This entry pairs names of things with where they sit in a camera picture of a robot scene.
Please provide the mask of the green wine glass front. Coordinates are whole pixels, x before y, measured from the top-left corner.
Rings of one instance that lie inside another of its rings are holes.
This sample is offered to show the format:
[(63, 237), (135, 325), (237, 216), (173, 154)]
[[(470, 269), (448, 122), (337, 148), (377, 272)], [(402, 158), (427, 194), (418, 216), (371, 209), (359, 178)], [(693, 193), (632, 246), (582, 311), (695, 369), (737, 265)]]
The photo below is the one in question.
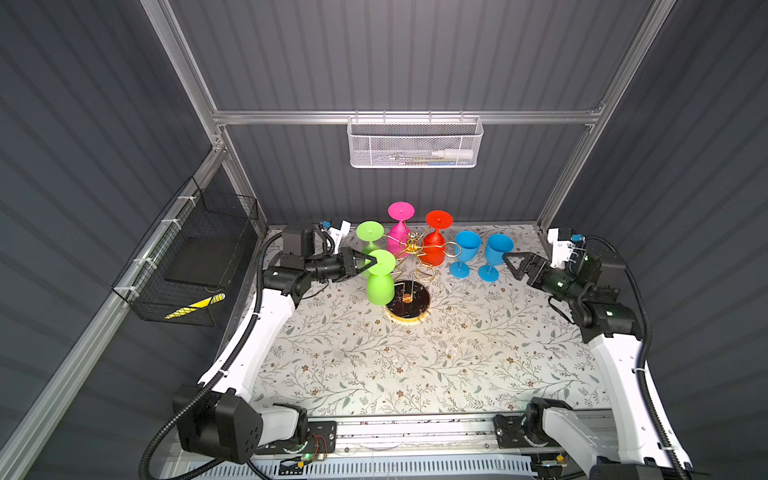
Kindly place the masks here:
[(372, 251), (370, 256), (374, 261), (370, 261), (367, 272), (367, 298), (374, 304), (384, 306), (390, 303), (395, 295), (394, 279), (391, 276), (396, 267), (396, 259), (392, 253), (387, 250), (379, 249)]

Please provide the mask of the green wine glass back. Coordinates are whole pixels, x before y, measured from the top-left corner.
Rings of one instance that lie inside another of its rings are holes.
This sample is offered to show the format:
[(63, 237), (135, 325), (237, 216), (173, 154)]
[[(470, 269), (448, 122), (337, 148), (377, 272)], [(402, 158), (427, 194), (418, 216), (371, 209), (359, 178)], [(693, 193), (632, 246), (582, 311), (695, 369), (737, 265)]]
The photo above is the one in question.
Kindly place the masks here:
[(376, 241), (381, 239), (384, 235), (384, 227), (377, 221), (365, 221), (360, 223), (356, 228), (356, 236), (366, 242), (362, 252), (366, 255), (371, 255), (373, 252), (380, 249), (376, 245)]

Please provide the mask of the green wine glass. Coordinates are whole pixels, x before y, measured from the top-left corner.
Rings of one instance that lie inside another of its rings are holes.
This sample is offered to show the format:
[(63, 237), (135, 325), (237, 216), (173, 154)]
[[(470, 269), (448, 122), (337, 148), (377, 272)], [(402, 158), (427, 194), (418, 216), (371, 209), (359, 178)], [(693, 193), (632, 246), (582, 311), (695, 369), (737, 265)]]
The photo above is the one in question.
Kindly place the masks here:
[(387, 250), (379, 249), (372, 251), (370, 256), (374, 261), (370, 261), (367, 272), (367, 298), (374, 304), (384, 306), (390, 303), (395, 295), (394, 279), (391, 276), (396, 267), (396, 259), (392, 253)]
[(377, 221), (365, 221), (360, 223), (356, 228), (356, 236), (366, 242), (362, 252), (366, 255), (371, 255), (373, 252), (380, 249), (376, 245), (376, 241), (381, 239), (384, 235), (384, 227)]

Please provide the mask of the magenta wine glass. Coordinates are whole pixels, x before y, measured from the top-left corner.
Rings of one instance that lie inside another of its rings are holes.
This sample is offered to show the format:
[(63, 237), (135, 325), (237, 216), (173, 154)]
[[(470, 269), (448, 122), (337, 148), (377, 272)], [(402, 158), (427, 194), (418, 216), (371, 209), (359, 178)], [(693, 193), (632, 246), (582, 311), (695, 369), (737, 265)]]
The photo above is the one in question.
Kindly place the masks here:
[(410, 203), (399, 201), (392, 203), (388, 207), (387, 213), (395, 221), (395, 224), (387, 234), (387, 249), (396, 258), (400, 258), (404, 255), (403, 251), (407, 248), (407, 239), (410, 234), (410, 229), (406, 222), (414, 216), (415, 209)]

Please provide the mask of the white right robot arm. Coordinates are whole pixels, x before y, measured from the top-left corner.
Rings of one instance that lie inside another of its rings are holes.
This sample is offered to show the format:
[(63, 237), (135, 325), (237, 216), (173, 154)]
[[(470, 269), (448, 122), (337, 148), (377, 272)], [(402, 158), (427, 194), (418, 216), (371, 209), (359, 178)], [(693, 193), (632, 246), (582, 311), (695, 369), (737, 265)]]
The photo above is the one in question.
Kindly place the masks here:
[(568, 305), (602, 375), (618, 445), (601, 440), (566, 401), (541, 397), (529, 402), (520, 422), (524, 438), (558, 444), (590, 479), (698, 478), (652, 380), (648, 319), (619, 301), (624, 262), (603, 262), (585, 250), (562, 268), (532, 252), (508, 252), (503, 260), (516, 279)]

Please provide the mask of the blue wine glass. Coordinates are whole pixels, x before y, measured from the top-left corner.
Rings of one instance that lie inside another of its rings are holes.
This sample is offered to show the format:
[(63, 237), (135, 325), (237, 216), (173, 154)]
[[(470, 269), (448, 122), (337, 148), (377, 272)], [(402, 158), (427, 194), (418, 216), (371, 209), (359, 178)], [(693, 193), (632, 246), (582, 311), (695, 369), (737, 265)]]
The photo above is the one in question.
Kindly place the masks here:
[(478, 269), (478, 275), (485, 282), (499, 278), (497, 267), (504, 263), (503, 255), (514, 250), (514, 241), (507, 235), (494, 234), (488, 238), (485, 250), (486, 264)]
[(455, 262), (450, 265), (449, 272), (458, 279), (464, 279), (470, 275), (468, 262), (477, 255), (482, 239), (477, 233), (465, 230), (456, 235), (455, 243)]

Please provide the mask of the blue wine glass front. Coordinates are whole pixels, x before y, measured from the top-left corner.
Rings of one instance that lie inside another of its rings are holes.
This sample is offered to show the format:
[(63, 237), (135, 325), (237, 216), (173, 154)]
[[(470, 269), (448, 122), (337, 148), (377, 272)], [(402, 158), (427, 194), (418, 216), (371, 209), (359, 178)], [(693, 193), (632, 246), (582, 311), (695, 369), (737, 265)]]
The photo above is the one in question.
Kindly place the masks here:
[(504, 263), (503, 255), (514, 250), (514, 241), (507, 235), (494, 234), (488, 238), (485, 250), (486, 264), (478, 269), (478, 275), (485, 282), (499, 278), (497, 267)]

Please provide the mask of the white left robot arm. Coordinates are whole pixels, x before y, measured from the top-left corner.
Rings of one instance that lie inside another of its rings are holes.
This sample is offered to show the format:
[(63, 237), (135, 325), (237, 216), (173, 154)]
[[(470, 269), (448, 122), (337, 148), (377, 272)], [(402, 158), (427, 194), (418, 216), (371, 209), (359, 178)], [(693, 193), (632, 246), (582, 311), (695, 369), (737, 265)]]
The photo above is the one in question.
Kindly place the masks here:
[(255, 296), (213, 365), (173, 402), (173, 428), (183, 450), (244, 464), (259, 450), (298, 447), (309, 433), (302, 407), (253, 407), (252, 387), (277, 335), (315, 283), (338, 283), (374, 266), (375, 259), (342, 245), (349, 222), (294, 225), (265, 241), (258, 253)]

